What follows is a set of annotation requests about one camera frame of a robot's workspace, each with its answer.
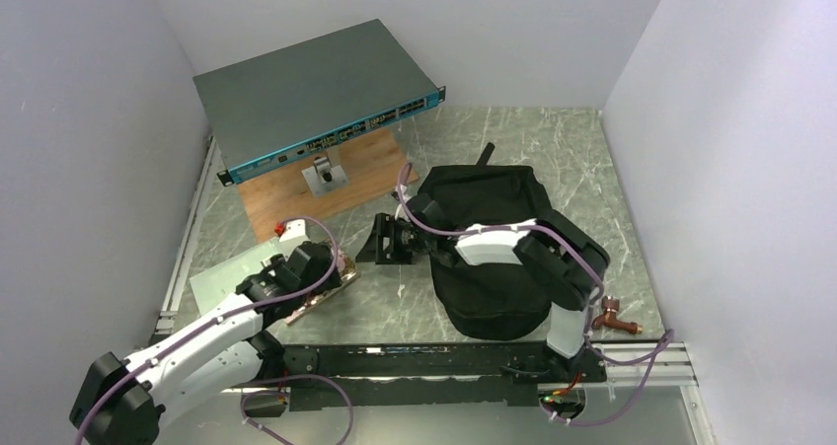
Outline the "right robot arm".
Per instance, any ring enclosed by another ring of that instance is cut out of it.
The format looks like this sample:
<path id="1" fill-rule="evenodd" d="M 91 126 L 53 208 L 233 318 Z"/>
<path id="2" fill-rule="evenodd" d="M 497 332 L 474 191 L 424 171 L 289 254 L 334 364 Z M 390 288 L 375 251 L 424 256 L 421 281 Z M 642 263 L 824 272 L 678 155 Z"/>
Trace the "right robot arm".
<path id="1" fill-rule="evenodd" d="M 452 324 L 479 339 L 516 339 L 549 321 L 544 367 L 566 381 L 582 365 L 590 305 L 604 290 L 607 252 L 553 208 L 505 222 L 457 221 L 426 194 L 378 213 L 355 259 L 431 261 L 433 286 Z"/>

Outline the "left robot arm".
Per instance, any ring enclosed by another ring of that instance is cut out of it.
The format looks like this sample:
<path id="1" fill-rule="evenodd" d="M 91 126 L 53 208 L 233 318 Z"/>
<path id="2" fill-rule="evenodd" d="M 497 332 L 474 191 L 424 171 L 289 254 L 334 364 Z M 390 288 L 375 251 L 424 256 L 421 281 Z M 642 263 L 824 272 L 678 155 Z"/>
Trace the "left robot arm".
<path id="1" fill-rule="evenodd" d="M 305 241 L 274 255 L 215 308 L 176 334 L 89 367 L 69 412 L 78 443 L 151 444 L 184 412 L 229 387 L 268 386 L 297 371 L 269 332 L 319 294 L 342 287 L 345 257 Z"/>

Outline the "black student backpack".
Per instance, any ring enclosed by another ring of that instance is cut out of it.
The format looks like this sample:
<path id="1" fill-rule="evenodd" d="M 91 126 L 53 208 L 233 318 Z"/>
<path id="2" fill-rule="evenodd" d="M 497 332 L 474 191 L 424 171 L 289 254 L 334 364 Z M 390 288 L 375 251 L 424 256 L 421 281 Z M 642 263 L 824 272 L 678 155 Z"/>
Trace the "black student backpack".
<path id="1" fill-rule="evenodd" d="M 488 143 L 475 164 L 430 170 L 418 193 L 436 202 L 444 215 L 441 222 L 430 222 L 431 227 L 459 231 L 475 223 L 518 223 L 552 208 L 532 167 L 491 165 L 493 150 Z M 549 299 L 520 264 L 467 265 L 432 256 L 429 265 L 436 297 L 460 334 L 515 340 L 532 333 L 549 315 Z"/>

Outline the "grey notebook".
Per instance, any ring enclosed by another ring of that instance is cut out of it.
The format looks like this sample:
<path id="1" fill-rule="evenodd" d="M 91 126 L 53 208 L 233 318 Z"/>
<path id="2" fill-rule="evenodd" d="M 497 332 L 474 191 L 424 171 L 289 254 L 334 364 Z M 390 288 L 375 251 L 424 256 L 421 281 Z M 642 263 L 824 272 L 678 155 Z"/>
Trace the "grey notebook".
<path id="1" fill-rule="evenodd" d="M 288 256 L 290 250 L 277 240 L 256 245 L 222 261 L 190 278 L 190 287 L 200 316 L 215 308 L 226 296 L 234 293 L 242 280 L 261 271 L 276 255 Z"/>

